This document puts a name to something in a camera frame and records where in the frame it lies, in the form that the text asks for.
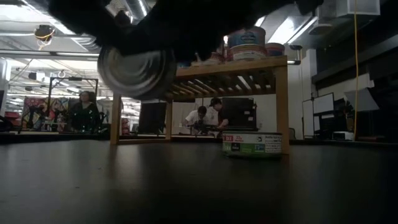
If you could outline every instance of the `yellow cable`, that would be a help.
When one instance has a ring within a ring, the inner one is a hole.
[[[51,34],[47,34],[47,35],[42,36],[42,37],[41,37],[41,36],[35,35],[35,37],[38,38],[38,39],[48,38],[48,37],[50,37],[54,32],[55,32],[55,30],[53,30],[53,31],[51,32]]]
[[[356,67],[356,89],[355,89],[355,117],[354,117],[354,141],[356,140],[356,120],[357,120],[357,108],[358,108],[358,77],[359,77],[359,65],[358,65],[358,31],[356,24],[356,1],[354,0],[354,38],[355,38],[355,67]]]
[[[45,45],[45,44],[44,44],[44,45],[40,45],[40,46],[39,46],[39,51],[41,51],[41,50],[43,49],[43,47],[45,47],[45,46],[47,46],[47,45]]]

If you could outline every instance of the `person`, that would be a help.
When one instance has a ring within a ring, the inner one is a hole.
[[[219,98],[214,97],[213,99],[211,99],[207,116],[209,117],[210,124],[217,125],[220,129],[223,129],[229,123],[228,119],[223,118],[221,114],[222,109],[223,102]]]
[[[207,109],[206,106],[200,106],[197,110],[191,111],[188,116],[184,119],[182,124],[192,125],[192,124],[208,124],[209,120],[206,116]]]
[[[71,109],[72,128],[75,131],[93,131],[100,122],[100,113],[96,104],[90,101],[90,93],[79,94],[79,102]]]

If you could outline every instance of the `stacked cans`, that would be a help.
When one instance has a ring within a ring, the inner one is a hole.
[[[266,57],[266,31],[260,27],[239,30],[228,36],[226,60],[262,59]]]
[[[211,57],[208,60],[201,61],[198,57],[197,62],[192,62],[192,66],[200,65],[220,65],[224,63],[224,42],[216,49],[216,52],[211,53]]]

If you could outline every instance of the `wooden table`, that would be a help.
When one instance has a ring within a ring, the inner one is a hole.
[[[277,132],[283,134],[282,152],[289,153],[289,102],[287,90],[287,57],[237,61],[222,65],[181,68],[169,91],[167,100],[166,136],[157,142],[169,142],[172,130],[173,100],[224,96],[276,94]],[[147,140],[119,140],[121,96],[114,94],[111,144],[154,142]]]

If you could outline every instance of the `tin can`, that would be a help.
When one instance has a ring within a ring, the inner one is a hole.
[[[177,72],[171,49],[123,56],[114,47],[104,46],[97,66],[98,73],[110,89],[137,100],[163,97]]]
[[[191,62],[179,62],[177,63],[177,68],[189,68],[191,64]]]
[[[227,156],[282,157],[282,134],[224,131],[223,152]]]
[[[278,43],[268,43],[266,44],[266,51],[268,57],[282,56],[285,54],[285,46]]]
[[[221,65],[225,61],[224,55],[212,52],[211,57],[205,61],[201,61],[198,57],[197,62],[192,62],[192,66],[198,67],[202,65]]]
[[[245,44],[264,46],[266,31],[260,27],[253,27],[248,30],[238,30],[228,36],[228,47],[231,49]]]
[[[262,59],[266,57],[266,31],[260,27],[239,30],[228,36],[230,60]]]

